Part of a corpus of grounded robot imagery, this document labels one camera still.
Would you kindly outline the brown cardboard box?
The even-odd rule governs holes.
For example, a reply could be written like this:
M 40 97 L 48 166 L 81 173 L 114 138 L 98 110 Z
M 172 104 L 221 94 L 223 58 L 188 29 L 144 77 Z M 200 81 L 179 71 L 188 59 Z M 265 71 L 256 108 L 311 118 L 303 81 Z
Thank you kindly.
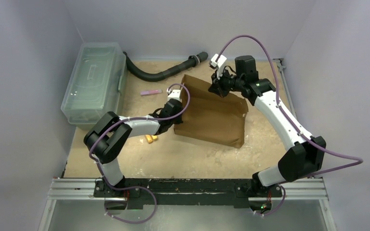
M 230 147 L 242 147 L 249 111 L 246 100 L 232 93 L 221 98 L 208 92 L 210 83 L 190 75 L 183 76 L 182 84 L 190 93 L 190 103 L 182 114 L 183 123 L 174 126 L 174 133 Z

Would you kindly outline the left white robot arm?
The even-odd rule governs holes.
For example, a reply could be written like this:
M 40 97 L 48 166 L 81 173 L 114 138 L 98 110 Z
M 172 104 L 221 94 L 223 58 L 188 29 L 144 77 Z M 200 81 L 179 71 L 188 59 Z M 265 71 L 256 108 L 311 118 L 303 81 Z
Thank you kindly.
M 83 142 L 89 157 L 95 161 L 106 183 L 106 191 L 113 197 L 124 192 L 125 177 L 120 170 L 118 155 L 129 138 L 160 135 L 172 125 L 181 124 L 185 111 L 181 101 L 169 99 L 162 108 L 143 117 L 118 116 L 107 112 L 85 135 Z

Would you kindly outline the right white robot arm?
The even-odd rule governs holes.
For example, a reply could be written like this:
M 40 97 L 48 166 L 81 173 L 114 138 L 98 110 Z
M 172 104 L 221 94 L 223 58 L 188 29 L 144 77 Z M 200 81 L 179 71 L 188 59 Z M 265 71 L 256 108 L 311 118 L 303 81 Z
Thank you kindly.
M 267 118 L 286 149 L 275 166 L 253 174 L 247 193 L 262 196 L 276 184 L 293 182 L 320 170 L 324 152 L 311 143 L 325 148 L 325 140 L 302 128 L 290 111 L 281 111 L 284 103 L 271 81 L 259 78 L 255 59 L 250 55 L 237 57 L 235 70 L 227 70 L 225 62 L 223 55 L 215 54 L 211 58 L 209 65 L 214 73 L 208 91 L 222 98 L 231 91 L 240 92 Z

